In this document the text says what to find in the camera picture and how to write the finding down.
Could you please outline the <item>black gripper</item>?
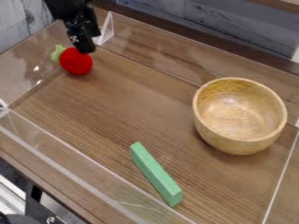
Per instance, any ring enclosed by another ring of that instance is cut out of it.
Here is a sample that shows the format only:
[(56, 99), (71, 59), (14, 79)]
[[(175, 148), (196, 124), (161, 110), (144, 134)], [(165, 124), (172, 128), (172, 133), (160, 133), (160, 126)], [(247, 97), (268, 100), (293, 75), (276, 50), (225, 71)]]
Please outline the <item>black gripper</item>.
[(44, 2), (52, 17), (65, 24), (69, 41), (79, 52), (93, 53), (96, 47), (92, 38), (101, 33), (91, 0), (44, 0)]

